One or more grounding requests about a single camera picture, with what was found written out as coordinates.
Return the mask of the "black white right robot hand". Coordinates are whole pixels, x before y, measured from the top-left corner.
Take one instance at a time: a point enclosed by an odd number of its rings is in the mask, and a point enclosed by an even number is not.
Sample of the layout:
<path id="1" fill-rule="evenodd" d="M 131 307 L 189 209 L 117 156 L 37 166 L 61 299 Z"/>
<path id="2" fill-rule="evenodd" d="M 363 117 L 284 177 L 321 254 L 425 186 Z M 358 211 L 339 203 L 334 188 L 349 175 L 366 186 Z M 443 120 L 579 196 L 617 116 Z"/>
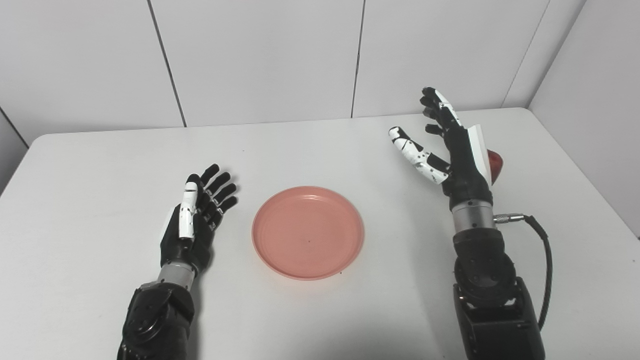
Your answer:
<path id="1" fill-rule="evenodd" d="M 472 200 L 493 205 L 493 178 L 482 128 L 462 125 L 453 106 L 435 88 L 422 89 L 420 104 L 423 116 L 436 122 L 427 124 L 425 132 L 443 139 L 449 160 L 425 150 L 399 126 L 388 131 L 391 143 L 420 174 L 442 187 L 450 208 Z"/>

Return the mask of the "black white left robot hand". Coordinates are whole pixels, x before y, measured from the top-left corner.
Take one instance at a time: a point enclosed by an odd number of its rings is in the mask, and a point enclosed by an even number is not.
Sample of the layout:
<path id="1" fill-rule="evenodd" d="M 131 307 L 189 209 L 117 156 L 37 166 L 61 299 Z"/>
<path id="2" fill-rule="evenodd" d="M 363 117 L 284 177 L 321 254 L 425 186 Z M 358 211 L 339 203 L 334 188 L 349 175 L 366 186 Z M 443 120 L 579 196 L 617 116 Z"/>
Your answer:
<path id="1" fill-rule="evenodd" d="M 213 257 L 215 232 L 238 203 L 237 189 L 231 174 L 215 163 L 202 174 L 190 174 L 160 242 L 160 265 L 186 264 L 196 275 L 205 270 Z"/>

